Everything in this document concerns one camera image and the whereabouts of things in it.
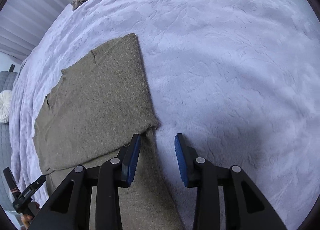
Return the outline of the left hand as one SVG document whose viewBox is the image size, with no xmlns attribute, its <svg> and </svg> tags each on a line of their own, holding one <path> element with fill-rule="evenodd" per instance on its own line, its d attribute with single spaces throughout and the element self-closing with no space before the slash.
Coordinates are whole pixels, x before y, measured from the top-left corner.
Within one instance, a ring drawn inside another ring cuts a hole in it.
<svg viewBox="0 0 320 230">
<path fill-rule="evenodd" d="M 39 203 L 37 203 L 37 202 L 32 202 L 32 205 L 31 205 L 33 208 L 35 208 L 35 215 L 40 211 L 40 205 L 39 205 Z M 29 228 L 29 226 L 30 226 L 30 224 L 31 224 L 31 222 L 32 222 L 32 220 L 33 220 L 33 216 L 31 216 L 31 215 L 28 215 L 28 214 L 22 214 L 21 215 L 21 221 L 22 221 L 22 223 L 23 223 L 23 226 L 21 227 L 21 229 L 23 229 L 23 230 L 26 230 L 26 229 L 28 229 Z"/>
</svg>

